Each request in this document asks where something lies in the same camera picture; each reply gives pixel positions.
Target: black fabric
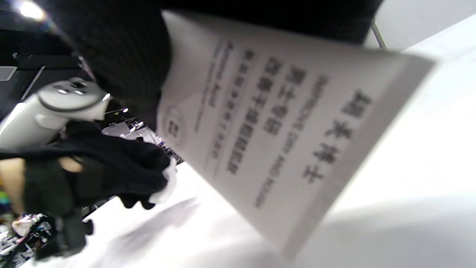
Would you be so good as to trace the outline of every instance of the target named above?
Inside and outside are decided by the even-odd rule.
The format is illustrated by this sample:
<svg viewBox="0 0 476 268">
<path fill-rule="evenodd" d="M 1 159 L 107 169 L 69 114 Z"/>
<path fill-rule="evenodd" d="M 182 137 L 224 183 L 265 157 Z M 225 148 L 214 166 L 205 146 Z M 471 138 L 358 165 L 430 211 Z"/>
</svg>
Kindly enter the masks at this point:
<svg viewBox="0 0 476 268">
<path fill-rule="evenodd" d="M 99 85 L 155 126 L 171 61 L 160 12 L 181 9 L 361 45 L 382 0 L 35 0 Z"/>
<path fill-rule="evenodd" d="M 68 215 L 75 208 L 74 194 L 55 158 L 25 159 L 25 212 Z"/>
<path fill-rule="evenodd" d="M 87 129 L 89 131 L 84 135 L 76 134 L 54 145 L 37 146 L 18 152 L 0 152 L 0 159 L 22 157 L 27 162 L 36 163 L 41 159 L 57 159 L 62 156 L 90 158 L 104 165 L 103 197 L 133 194 L 138 195 L 137 200 L 140 201 L 144 196 L 165 188 L 167 180 L 162 171 L 168 167 L 170 158 L 159 147 L 106 136 L 99 131 L 92 132 L 90 130 L 93 127 Z"/>
</svg>

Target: metal rod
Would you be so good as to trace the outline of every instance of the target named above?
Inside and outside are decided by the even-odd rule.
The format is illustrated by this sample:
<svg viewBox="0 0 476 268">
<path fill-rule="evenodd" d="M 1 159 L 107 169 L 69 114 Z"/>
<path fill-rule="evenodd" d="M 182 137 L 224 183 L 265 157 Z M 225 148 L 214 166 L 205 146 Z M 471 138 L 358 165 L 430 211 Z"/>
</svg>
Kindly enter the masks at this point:
<svg viewBox="0 0 476 268">
<path fill-rule="evenodd" d="M 46 68 L 46 66 L 42 66 L 40 68 L 40 70 L 36 73 L 35 77 L 33 78 L 33 80 L 31 81 L 30 85 L 27 87 L 27 89 L 25 90 L 25 93 L 23 94 L 23 96 L 21 97 L 20 99 L 20 102 L 24 101 L 25 98 L 28 96 L 28 93 L 30 93 L 30 90 L 33 88 L 33 85 L 36 83 L 36 80 L 38 80 L 38 78 L 40 77 L 41 73 L 43 72 L 43 70 Z"/>
<path fill-rule="evenodd" d="M 380 49 L 383 50 L 383 51 L 388 51 L 387 46 L 385 45 L 384 39 L 382 37 L 382 34 L 378 30 L 378 27 L 375 24 L 375 21 L 372 21 L 372 24 L 370 25 L 370 28 L 372 29 L 372 32 L 375 35 L 375 39 L 377 39 L 377 43 L 378 43 L 378 46 L 380 47 Z"/>
</svg>

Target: person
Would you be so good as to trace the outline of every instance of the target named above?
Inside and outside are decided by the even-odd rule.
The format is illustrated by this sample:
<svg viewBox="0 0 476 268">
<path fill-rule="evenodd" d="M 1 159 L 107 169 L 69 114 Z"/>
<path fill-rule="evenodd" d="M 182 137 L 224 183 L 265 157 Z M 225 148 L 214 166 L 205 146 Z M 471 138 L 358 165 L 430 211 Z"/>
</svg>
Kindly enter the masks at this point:
<svg viewBox="0 0 476 268">
<path fill-rule="evenodd" d="M 56 33 L 84 57 L 99 86 L 154 128 L 160 88 L 172 57 L 162 10 L 198 11 L 360 45 L 382 0 L 318 0 L 311 9 L 304 0 L 35 2 L 54 22 Z M 169 164 L 168 156 L 152 144 L 104 137 L 96 131 L 76 137 L 68 134 L 55 146 L 3 152 L 0 159 L 3 190 L 16 211 L 30 213 L 62 211 L 64 203 L 90 203 L 110 195 L 119 195 L 126 207 L 139 201 L 151 207 L 147 197 L 165 187 L 161 170 Z M 55 176 L 39 176 L 40 171 Z M 89 174 L 100 175 L 88 178 Z"/>
</svg>

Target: black sleeve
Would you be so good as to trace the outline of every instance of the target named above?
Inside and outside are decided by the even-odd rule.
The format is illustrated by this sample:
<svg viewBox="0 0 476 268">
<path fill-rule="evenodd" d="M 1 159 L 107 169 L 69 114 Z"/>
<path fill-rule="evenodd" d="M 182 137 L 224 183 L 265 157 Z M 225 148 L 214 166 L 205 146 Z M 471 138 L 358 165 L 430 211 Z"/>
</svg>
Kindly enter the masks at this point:
<svg viewBox="0 0 476 268">
<path fill-rule="evenodd" d="M 382 0 L 36 0 L 118 98 L 158 98 L 170 65 L 160 11 L 185 9 L 362 44 Z"/>
<path fill-rule="evenodd" d="M 124 149 L 130 158 L 144 168 L 159 169 L 162 171 L 169 163 L 169 156 L 157 145 L 136 140 L 123 141 Z"/>
</svg>

